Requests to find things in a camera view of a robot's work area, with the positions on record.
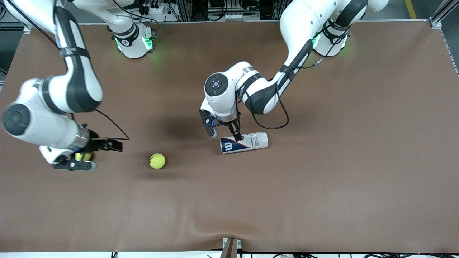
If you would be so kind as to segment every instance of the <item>green led light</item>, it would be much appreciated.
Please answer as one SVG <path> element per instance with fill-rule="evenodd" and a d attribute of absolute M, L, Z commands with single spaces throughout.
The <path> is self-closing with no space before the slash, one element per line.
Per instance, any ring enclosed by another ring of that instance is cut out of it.
<path fill-rule="evenodd" d="M 118 45 L 118 49 L 121 51 L 121 46 L 119 45 L 118 39 L 115 38 L 116 44 Z"/>
<path fill-rule="evenodd" d="M 142 37 L 142 41 L 144 42 L 145 48 L 147 48 L 148 50 L 152 49 L 153 43 L 152 43 L 152 40 L 150 38 Z"/>
<path fill-rule="evenodd" d="M 319 43 L 319 39 L 320 39 L 320 35 L 317 35 L 317 37 L 313 39 L 313 48 L 317 46 L 317 44 Z"/>

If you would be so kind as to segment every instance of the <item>table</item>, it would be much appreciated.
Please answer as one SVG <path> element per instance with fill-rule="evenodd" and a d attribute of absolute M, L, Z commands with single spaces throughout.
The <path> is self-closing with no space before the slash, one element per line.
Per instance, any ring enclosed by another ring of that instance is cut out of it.
<path fill-rule="evenodd" d="M 69 172 L 1 130 L 0 251 L 206 250 L 237 237 L 258 252 L 459 252 L 459 79 L 428 22 L 356 23 L 338 56 L 290 85 L 290 125 L 268 132 L 269 148 L 225 156 L 201 124 L 204 82 L 242 60 L 273 75 L 287 55 L 278 23 L 165 24 L 138 60 L 105 26 L 81 30 L 100 110 L 131 141 L 97 153 L 95 172 Z M 64 72 L 33 30 L 0 107 L 24 80 Z M 241 110 L 242 132 L 262 131 Z M 76 119 L 122 136 L 95 112 Z M 276 107 L 259 120 L 285 117 Z M 149 167 L 155 152 L 166 169 Z"/>

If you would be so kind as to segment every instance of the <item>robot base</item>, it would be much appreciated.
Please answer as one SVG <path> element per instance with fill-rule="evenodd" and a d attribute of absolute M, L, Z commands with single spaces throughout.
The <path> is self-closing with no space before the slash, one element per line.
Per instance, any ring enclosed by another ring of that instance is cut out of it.
<path fill-rule="evenodd" d="M 343 40 L 341 40 L 339 43 L 334 43 L 333 44 L 322 33 L 319 36 L 317 36 L 317 39 L 315 40 L 315 42 L 313 44 L 313 49 L 317 54 L 319 54 L 321 56 L 325 56 L 325 55 L 326 56 L 335 56 L 346 45 L 347 37 L 348 36 L 346 35 L 346 37 Z"/>
<path fill-rule="evenodd" d="M 120 53 L 126 57 L 136 59 L 141 58 L 146 53 L 153 53 L 156 31 L 142 23 L 136 23 L 139 27 L 139 36 L 132 42 L 131 46 L 124 46 L 118 43 Z"/>

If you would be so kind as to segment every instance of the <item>cable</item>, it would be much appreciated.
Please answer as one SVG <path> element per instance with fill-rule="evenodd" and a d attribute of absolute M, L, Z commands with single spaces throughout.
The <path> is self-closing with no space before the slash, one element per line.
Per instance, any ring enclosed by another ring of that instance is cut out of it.
<path fill-rule="evenodd" d="M 150 20 L 150 21 L 153 21 L 153 22 L 158 22 L 157 20 L 155 19 L 152 19 L 152 18 L 147 18 L 147 17 L 142 17 L 140 15 L 137 15 L 135 13 L 131 13 L 131 12 L 128 12 L 126 9 L 122 8 L 121 5 L 119 5 L 115 0 L 112 0 L 121 10 L 123 10 L 125 13 L 128 13 L 129 15 L 134 15 L 136 17 L 139 17 L 139 18 L 143 18 L 143 19 L 147 19 L 147 20 Z"/>
<path fill-rule="evenodd" d="M 104 117 L 106 117 L 108 120 L 110 120 L 110 122 L 112 124 L 114 124 L 123 134 L 126 138 L 110 138 L 110 139 L 113 139 L 113 140 L 130 140 L 129 136 L 123 131 L 123 129 L 121 129 L 121 127 L 119 127 L 115 121 L 113 121 L 109 116 L 107 116 L 106 114 L 104 114 L 104 112 L 98 110 L 98 109 L 95 109 L 95 111 L 97 111 L 98 113 L 100 113 L 101 115 L 103 115 Z"/>
<path fill-rule="evenodd" d="M 202 0 L 201 2 L 201 15 L 206 19 L 206 21 L 216 22 L 222 19 L 223 17 L 225 17 L 226 12 L 228 10 L 228 2 L 226 0 L 221 0 L 222 1 L 222 13 L 215 20 L 209 19 L 209 17 L 207 17 L 207 15 L 205 14 L 205 8 L 202 7 L 203 6 L 202 4 L 205 3 L 206 1 L 207 0 Z"/>
<path fill-rule="evenodd" d="M 260 15 L 260 16 L 258 16 L 258 17 L 259 17 L 259 18 L 262 18 L 262 17 L 269 17 L 269 16 L 271 16 L 271 17 L 272 17 L 272 16 L 273 16 L 273 14 L 271 13 L 271 14 L 267 14 L 267 15 Z"/>
<path fill-rule="evenodd" d="M 242 1 L 243 0 L 239 0 L 239 5 L 242 8 L 246 9 L 247 11 L 256 11 L 256 10 L 260 9 L 260 2 L 259 1 L 257 1 L 257 6 L 245 6 L 245 5 L 243 5 Z"/>
<path fill-rule="evenodd" d="M 284 103 L 282 102 L 282 100 L 280 99 L 280 95 L 279 95 L 279 84 L 276 84 L 276 94 L 277 94 L 277 97 L 279 98 L 279 103 L 280 103 L 280 106 L 282 107 L 282 110 L 284 110 L 284 114 L 285 114 L 285 117 L 287 118 L 287 121 L 285 122 L 285 124 L 281 125 L 281 126 L 277 126 L 277 127 L 269 127 L 269 126 L 264 126 L 262 124 L 260 124 L 257 120 L 257 118 L 255 117 L 255 114 L 253 113 L 253 105 L 252 105 L 252 100 L 250 99 L 250 96 L 249 94 L 247 93 L 247 91 L 245 91 L 245 94 L 247 95 L 247 99 L 249 100 L 249 104 L 250 104 L 250 113 L 252 114 L 252 117 L 253 117 L 253 120 L 255 121 L 255 123 L 257 123 L 258 126 L 260 126 L 261 128 L 265 128 L 265 129 L 269 129 L 269 130 L 276 130 L 276 129 L 281 129 L 281 128 L 284 128 L 285 126 L 288 125 L 288 123 L 290 122 L 290 117 L 288 115 L 288 112 L 284 106 Z"/>
<path fill-rule="evenodd" d="M 168 6 L 171 10 L 171 12 L 174 14 L 175 18 L 177 19 L 178 22 L 181 22 L 182 20 L 180 19 L 180 17 L 177 15 L 177 13 L 175 12 L 175 9 L 172 7 L 172 3 L 170 0 L 168 0 Z"/>
<path fill-rule="evenodd" d="M 38 27 L 34 22 L 32 22 L 29 19 L 29 17 L 27 17 L 17 6 L 15 6 L 13 3 L 11 3 L 10 0 L 5 0 L 5 1 L 7 1 L 20 15 L 22 15 L 24 17 L 24 19 L 26 19 L 30 24 L 32 24 L 35 28 L 37 28 L 38 31 L 40 31 L 47 39 L 49 39 L 51 41 L 51 43 L 57 49 L 59 49 L 59 47 L 57 46 L 57 43 L 48 34 L 46 34 L 46 32 L 44 32 L 44 30 L 42 28 Z"/>
<path fill-rule="evenodd" d="M 328 27 L 330 27 L 332 24 L 334 24 L 334 22 L 331 22 L 330 25 L 328 26 L 325 26 L 322 30 L 320 30 L 319 32 L 316 33 L 316 35 L 314 36 L 317 37 L 318 35 L 320 35 L 322 32 L 324 32 Z M 341 40 L 338 40 L 337 43 L 334 43 L 330 49 L 328 50 L 328 52 L 325 54 L 324 57 L 320 58 L 319 60 L 317 60 L 316 62 L 314 62 L 314 64 L 308 66 L 308 67 L 303 67 L 303 66 L 298 66 L 298 67 L 292 67 L 290 68 L 288 71 L 285 72 L 285 74 L 289 74 L 292 70 L 295 70 L 295 69 L 309 69 L 309 68 L 312 68 L 318 64 L 320 64 L 321 62 L 323 62 L 325 60 L 325 58 L 328 56 L 328 54 L 330 54 L 331 50 L 333 49 L 333 47 L 338 44 L 338 42 L 341 42 L 342 39 L 345 37 L 345 35 L 349 32 L 349 29 L 350 29 L 351 26 L 349 26 L 346 31 L 343 32 L 343 34 L 339 37 Z M 253 117 L 253 120 L 255 121 L 255 123 L 260 126 L 261 128 L 264 128 L 264 129 L 269 129 L 269 130 L 276 130 L 276 129 L 281 129 L 281 128 L 284 128 L 285 126 L 287 126 L 290 122 L 290 117 L 288 115 L 288 112 L 284 106 L 284 103 L 282 102 L 281 98 L 280 98 L 280 94 L 279 94 L 279 84 L 276 84 L 276 94 L 277 94 L 277 97 L 279 99 L 279 103 L 280 103 L 280 106 L 282 107 L 282 110 L 284 111 L 284 114 L 285 114 L 285 117 L 286 117 L 286 122 L 285 124 L 281 125 L 281 126 L 277 126 L 277 127 L 269 127 L 269 126 L 265 126 L 265 125 L 262 125 L 258 122 L 257 118 L 255 117 L 255 114 L 253 113 L 253 105 L 252 105 L 252 100 L 250 99 L 250 96 L 249 94 L 247 93 L 247 91 L 244 92 L 244 94 L 247 96 L 248 100 L 249 100 L 249 105 L 250 105 L 250 113 L 252 114 L 252 117 Z"/>
<path fill-rule="evenodd" d="M 163 24 L 163 23 L 164 23 L 164 22 L 161 22 L 161 24 L 159 25 L 158 33 L 156 33 L 155 39 L 157 39 L 157 38 L 159 37 L 159 33 L 161 32 L 161 27 L 162 27 L 162 24 Z"/>
<path fill-rule="evenodd" d="M 376 255 L 376 254 L 367 254 L 364 256 L 364 258 L 370 258 L 370 257 L 375 257 L 375 258 L 386 258 L 385 256 L 379 256 L 379 255 Z"/>

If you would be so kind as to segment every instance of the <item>black cable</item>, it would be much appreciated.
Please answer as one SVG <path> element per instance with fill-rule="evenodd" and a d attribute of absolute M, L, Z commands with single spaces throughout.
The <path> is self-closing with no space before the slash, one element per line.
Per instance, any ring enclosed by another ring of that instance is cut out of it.
<path fill-rule="evenodd" d="M 206 19 L 206 21 L 211 21 L 211 22 L 216 22 L 220 19 L 222 19 L 223 17 L 225 17 L 227 11 L 228 11 L 228 2 L 226 0 L 222 0 L 222 13 L 218 16 L 217 19 L 215 20 L 212 20 L 212 19 L 209 19 L 209 17 L 207 17 L 207 15 L 205 14 L 205 7 L 203 8 L 203 3 L 206 3 L 207 0 L 202 0 L 201 1 L 201 15 Z"/>
<path fill-rule="evenodd" d="M 110 122 L 112 124 L 114 124 L 123 134 L 126 138 L 110 138 L 110 139 L 113 139 L 113 140 L 130 140 L 129 136 L 123 131 L 123 129 L 121 129 L 121 127 L 119 127 L 115 121 L 113 121 L 109 116 L 107 116 L 106 114 L 104 114 L 104 112 L 98 110 L 98 109 L 95 109 L 95 111 L 97 111 L 98 113 L 100 113 L 101 115 L 103 115 L 104 117 L 106 117 L 108 120 L 110 120 Z"/>
<path fill-rule="evenodd" d="M 156 33 L 155 35 L 155 39 L 157 39 L 159 37 L 159 33 L 161 32 L 161 28 L 162 28 L 162 24 L 164 22 L 161 22 L 161 24 L 159 25 L 159 29 L 158 29 L 158 32 Z"/>
<path fill-rule="evenodd" d="M 142 17 L 142 16 L 137 15 L 137 14 L 135 14 L 135 13 L 128 12 L 126 9 L 122 8 L 121 5 L 119 5 L 115 0 L 112 0 L 112 1 L 113 1 L 121 10 L 123 10 L 125 13 L 128 13 L 129 15 L 134 15 L 134 16 L 139 17 L 139 18 L 147 19 L 147 20 L 150 20 L 150 21 L 153 21 L 153 22 L 158 22 L 158 21 L 155 20 L 155 19 Z"/>
<path fill-rule="evenodd" d="M 242 1 L 243 0 L 239 0 L 239 5 L 242 8 L 246 9 L 247 11 L 256 11 L 256 10 L 260 9 L 260 2 L 259 1 L 257 2 L 257 6 L 245 6 L 245 5 L 243 5 Z"/>
<path fill-rule="evenodd" d="M 239 116 L 241 113 L 239 113 L 239 107 L 238 103 L 236 103 L 236 114 Z M 239 131 L 241 131 L 241 120 L 239 119 L 237 122 L 237 127 L 239 128 Z"/>
<path fill-rule="evenodd" d="M 285 117 L 287 118 L 287 121 L 285 122 L 285 124 L 281 125 L 281 126 L 277 126 L 277 127 L 269 127 L 269 126 L 265 126 L 265 125 L 262 125 L 258 122 L 257 118 L 255 117 L 255 114 L 253 113 L 253 105 L 252 105 L 252 100 L 250 99 L 250 96 L 249 94 L 247 93 L 247 91 L 245 91 L 245 94 L 247 95 L 247 99 L 249 100 L 249 104 L 250 104 L 250 113 L 252 114 L 252 117 L 253 117 L 253 120 L 255 121 L 255 123 L 261 127 L 261 128 L 265 128 L 265 129 L 268 129 L 268 130 L 276 130 L 276 129 L 281 129 L 281 128 L 284 128 L 285 126 L 288 125 L 288 123 L 290 122 L 290 117 L 288 115 L 288 112 L 287 112 L 287 109 L 285 108 L 284 106 L 284 103 L 282 102 L 282 100 L 280 99 L 280 94 L 279 94 L 279 84 L 276 84 L 276 94 L 277 94 L 277 97 L 279 99 L 279 103 L 280 103 L 280 106 L 282 107 L 282 110 L 284 110 L 284 114 L 285 114 Z"/>
<path fill-rule="evenodd" d="M 5 0 L 5 1 L 7 1 L 20 15 L 22 15 L 24 17 L 24 19 L 26 19 L 28 22 L 30 22 L 30 24 L 32 24 L 35 28 L 37 28 L 38 31 L 40 31 L 47 39 L 49 39 L 51 41 L 51 43 L 57 49 L 59 49 L 59 47 L 57 46 L 57 43 L 48 34 L 46 34 L 46 32 L 44 32 L 44 30 L 42 28 L 38 27 L 34 22 L 32 22 L 32 20 L 30 20 L 29 17 L 27 17 L 17 6 L 12 4 L 10 0 Z"/>
<path fill-rule="evenodd" d="M 175 12 L 175 9 L 172 7 L 172 4 L 171 4 L 170 0 L 168 0 L 168 5 L 169 5 L 169 8 L 170 8 L 171 12 L 174 14 L 175 18 L 177 19 L 177 21 L 181 22 L 182 20 L 180 19 L 180 17 Z"/>
<path fill-rule="evenodd" d="M 446 255 L 445 253 L 421 253 L 422 255 L 429 255 L 429 256 L 434 256 L 434 257 L 439 257 L 439 258 L 450 258 Z"/>
<path fill-rule="evenodd" d="M 328 26 L 325 26 L 323 27 L 322 30 L 320 30 L 319 32 L 316 33 L 316 35 L 314 36 L 313 39 L 315 39 L 318 35 L 320 35 L 322 32 L 324 32 L 328 27 L 332 26 L 332 24 L 335 24 L 334 22 L 331 22 Z M 339 40 L 338 42 L 341 42 L 342 39 L 346 36 L 346 34 L 349 32 L 349 29 L 350 29 L 351 26 L 349 26 L 346 31 L 339 37 L 341 40 Z M 333 47 L 338 44 L 337 43 L 334 43 L 330 49 L 328 50 L 328 52 L 325 54 L 324 57 L 322 57 L 321 59 L 317 60 L 314 64 L 312 64 L 311 66 L 308 66 L 308 67 L 303 67 L 303 66 L 298 66 L 298 67 L 292 67 L 290 68 L 288 71 L 286 71 L 285 73 L 288 74 L 290 73 L 292 70 L 295 70 L 295 69 L 309 69 L 309 68 L 312 68 L 316 65 L 318 65 L 319 63 L 321 63 L 323 60 L 325 60 L 325 58 L 328 56 L 328 54 L 330 54 L 331 50 L 333 49 Z M 244 92 L 249 100 L 249 105 L 250 105 L 250 113 L 252 114 L 252 117 L 253 117 L 253 120 L 255 121 L 255 123 L 260 126 L 261 128 L 264 128 L 264 129 L 268 129 L 268 130 L 276 130 L 276 129 L 281 129 L 281 128 L 284 128 L 285 126 L 287 126 L 290 122 L 290 117 L 288 115 L 288 112 L 287 112 L 287 109 L 285 108 L 284 106 L 284 103 L 282 102 L 281 98 L 280 98 L 280 94 L 279 94 L 279 84 L 276 84 L 276 94 L 277 94 L 277 97 L 279 99 L 279 103 L 280 103 L 280 106 L 282 107 L 282 110 L 284 111 L 284 114 L 285 114 L 285 117 L 286 117 L 286 122 L 285 124 L 281 125 L 281 126 L 277 126 L 277 127 L 269 127 L 269 126 L 265 126 L 265 125 L 262 125 L 258 122 L 255 114 L 253 113 L 253 105 L 252 105 L 252 100 L 250 99 L 250 96 L 249 94 L 247 93 L 247 91 Z M 310 258 L 317 258 L 315 256 L 312 256 L 309 254 L 309 257 Z"/>
<path fill-rule="evenodd" d="M 370 257 L 375 257 L 375 258 L 385 258 L 385 256 L 380 256 L 380 255 L 376 255 L 376 254 L 367 254 L 364 256 L 364 258 L 370 258 Z"/>
<path fill-rule="evenodd" d="M 260 15 L 260 16 L 258 16 L 258 17 L 262 18 L 262 17 L 268 17 L 268 16 L 271 16 L 271 17 L 272 17 L 273 14 L 271 13 L 271 14 L 267 14 L 267 15 Z"/>

